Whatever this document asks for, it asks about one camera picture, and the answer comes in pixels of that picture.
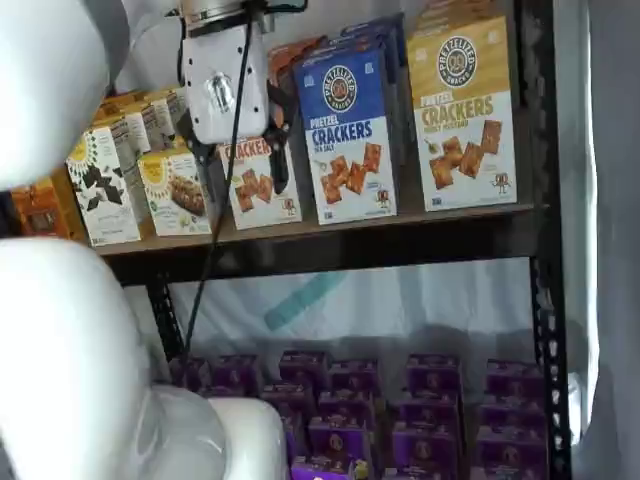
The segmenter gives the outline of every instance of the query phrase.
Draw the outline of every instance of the chocolate box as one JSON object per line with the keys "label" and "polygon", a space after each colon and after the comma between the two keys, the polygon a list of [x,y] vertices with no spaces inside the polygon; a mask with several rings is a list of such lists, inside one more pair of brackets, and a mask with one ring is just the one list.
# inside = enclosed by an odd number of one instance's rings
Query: chocolate box
{"label": "chocolate box", "polygon": [[247,395],[258,396],[264,384],[256,355],[223,355],[213,363],[213,384],[242,387]]}
{"label": "chocolate box", "polygon": [[324,352],[289,350],[282,354],[279,366],[280,378],[285,382],[309,382],[316,394],[329,387]]}
{"label": "chocolate box", "polygon": [[292,480],[355,480],[351,460],[327,457],[297,457],[291,465]]}
{"label": "chocolate box", "polygon": [[430,468],[437,465],[458,475],[458,445],[450,425],[398,421],[393,428],[393,458],[396,466]]}
{"label": "chocolate box", "polygon": [[316,402],[310,385],[272,383],[262,389],[260,398],[280,413],[299,412],[305,421],[316,415]]}
{"label": "chocolate box", "polygon": [[543,398],[544,376],[535,364],[489,360],[486,391],[507,397]]}

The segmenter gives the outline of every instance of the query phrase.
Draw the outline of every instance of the shelving unit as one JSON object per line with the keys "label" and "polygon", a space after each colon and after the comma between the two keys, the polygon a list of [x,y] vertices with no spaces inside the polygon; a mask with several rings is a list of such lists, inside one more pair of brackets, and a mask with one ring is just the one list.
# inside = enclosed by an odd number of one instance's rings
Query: shelving unit
{"label": "shelving unit", "polygon": [[[419,180],[401,180],[394,218],[236,231],[229,215],[211,278],[528,257],[532,340],[546,380],[550,478],[571,478],[553,2],[516,0],[523,105],[515,116],[520,203],[424,213]],[[168,284],[195,281],[209,236],[152,238],[97,251],[125,285],[146,285],[169,358],[183,349]]]}

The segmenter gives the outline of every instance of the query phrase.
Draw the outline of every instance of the purple box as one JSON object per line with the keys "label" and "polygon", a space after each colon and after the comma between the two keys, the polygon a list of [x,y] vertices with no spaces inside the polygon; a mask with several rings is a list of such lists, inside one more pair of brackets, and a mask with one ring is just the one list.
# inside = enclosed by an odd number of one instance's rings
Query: purple box
{"label": "purple box", "polygon": [[458,475],[458,442],[450,425],[396,422],[393,428],[393,458],[398,467],[434,465]]}
{"label": "purple box", "polygon": [[357,418],[343,415],[314,417],[309,422],[309,439],[315,453],[351,458],[356,461],[356,471],[367,466],[367,476],[373,471],[369,432],[364,422]]}
{"label": "purple box", "polygon": [[474,465],[490,470],[508,467],[547,475],[547,441],[544,429],[482,426],[476,438]]}
{"label": "purple box", "polygon": [[534,364],[489,360],[487,393],[505,397],[544,398],[544,376]]}
{"label": "purple box", "polygon": [[310,385],[300,383],[272,383],[265,385],[260,398],[280,413],[299,412],[308,421],[316,415],[316,402]]}
{"label": "purple box", "polygon": [[355,466],[350,460],[327,457],[298,457],[291,465],[292,480],[354,480]]}
{"label": "purple box", "polygon": [[490,427],[544,429],[546,425],[541,399],[485,395],[478,416],[480,425]]}
{"label": "purple box", "polygon": [[329,380],[334,390],[368,390],[374,397],[381,395],[377,360],[333,362],[329,368]]}
{"label": "purple box", "polygon": [[256,355],[225,355],[213,364],[213,385],[244,387],[247,395],[257,397],[262,390],[262,372]]}
{"label": "purple box", "polygon": [[444,468],[433,465],[429,468],[400,467],[387,468],[382,480],[452,480],[451,473]]}
{"label": "purple box", "polygon": [[407,386],[411,392],[453,390],[462,395],[460,359],[453,355],[410,355]]}
{"label": "purple box", "polygon": [[287,458],[309,455],[309,446],[304,431],[304,422],[300,413],[291,412],[281,416],[284,436],[287,440]]}

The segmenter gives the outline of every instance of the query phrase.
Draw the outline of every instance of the purple snack box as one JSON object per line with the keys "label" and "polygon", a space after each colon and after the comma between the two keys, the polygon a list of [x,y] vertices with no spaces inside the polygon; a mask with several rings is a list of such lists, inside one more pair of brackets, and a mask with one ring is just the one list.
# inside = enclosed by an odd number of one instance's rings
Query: purple snack box
{"label": "purple snack box", "polygon": [[244,387],[247,395],[256,397],[262,389],[262,373],[256,355],[224,355],[213,364],[213,385]]}
{"label": "purple snack box", "polygon": [[487,393],[506,397],[544,398],[544,377],[535,364],[489,360]]}
{"label": "purple snack box", "polygon": [[458,478],[458,445],[450,425],[423,422],[396,422],[393,428],[393,458],[399,467],[434,465]]}
{"label": "purple snack box", "polygon": [[518,472],[530,471],[538,474],[538,477],[534,478],[546,480],[547,441],[545,437],[543,429],[482,426],[476,438],[474,464],[494,471],[501,467]]}
{"label": "purple snack box", "polygon": [[265,385],[260,398],[280,413],[299,412],[308,421],[316,413],[316,403],[310,385],[301,383],[272,383]]}
{"label": "purple snack box", "polygon": [[350,460],[327,457],[298,457],[291,465],[291,480],[354,480]]}
{"label": "purple snack box", "polygon": [[485,395],[478,408],[480,425],[544,429],[546,417],[541,399]]}
{"label": "purple snack box", "polygon": [[373,470],[369,432],[364,422],[355,417],[324,415],[309,422],[312,450],[331,457],[348,457],[356,462],[356,470],[366,463],[368,476]]}
{"label": "purple snack box", "polygon": [[281,415],[284,436],[287,440],[287,459],[289,463],[294,458],[309,455],[309,446],[304,431],[302,415],[296,412]]}
{"label": "purple snack box", "polygon": [[451,474],[437,465],[429,468],[400,467],[387,468],[382,480],[452,480]]}

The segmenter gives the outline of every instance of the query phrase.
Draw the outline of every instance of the pretzel crackers box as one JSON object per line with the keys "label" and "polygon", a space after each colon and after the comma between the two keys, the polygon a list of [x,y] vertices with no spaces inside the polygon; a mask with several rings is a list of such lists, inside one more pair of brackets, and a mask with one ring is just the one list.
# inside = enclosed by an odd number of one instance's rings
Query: pretzel crackers box
{"label": "pretzel crackers box", "polygon": [[443,25],[408,41],[425,208],[516,202],[506,20]]}
{"label": "pretzel crackers box", "polygon": [[397,213],[386,73],[378,43],[295,68],[321,225]]}

